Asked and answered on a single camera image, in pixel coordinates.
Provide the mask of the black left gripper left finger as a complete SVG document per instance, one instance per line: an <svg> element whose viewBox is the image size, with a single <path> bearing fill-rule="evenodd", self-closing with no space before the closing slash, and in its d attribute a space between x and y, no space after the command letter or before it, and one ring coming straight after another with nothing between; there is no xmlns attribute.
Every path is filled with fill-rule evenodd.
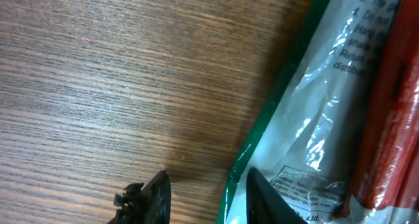
<svg viewBox="0 0 419 224"><path fill-rule="evenodd" d="M107 224L169 224L171 183L165 170L159 171L147 184L131 183L114 197L118 207Z"/></svg>

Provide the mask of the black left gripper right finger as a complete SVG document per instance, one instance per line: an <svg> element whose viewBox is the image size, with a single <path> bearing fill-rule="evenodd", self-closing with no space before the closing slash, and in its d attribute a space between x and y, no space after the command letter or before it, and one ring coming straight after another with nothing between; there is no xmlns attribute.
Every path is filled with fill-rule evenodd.
<svg viewBox="0 0 419 224"><path fill-rule="evenodd" d="M246 178L246 216L247 224L306 224L254 167Z"/></svg>

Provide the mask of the green packaged goods bag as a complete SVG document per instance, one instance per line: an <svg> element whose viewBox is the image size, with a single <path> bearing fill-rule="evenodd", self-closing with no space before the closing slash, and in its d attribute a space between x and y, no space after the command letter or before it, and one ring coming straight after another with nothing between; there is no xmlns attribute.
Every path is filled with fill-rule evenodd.
<svg viewBox="0 0 419 224"><path fill-rule="evenodd" d="M313 0L227 178L218 223L247 223L251 167L306 223L342 207L371 88L402 0Z"/></svg>

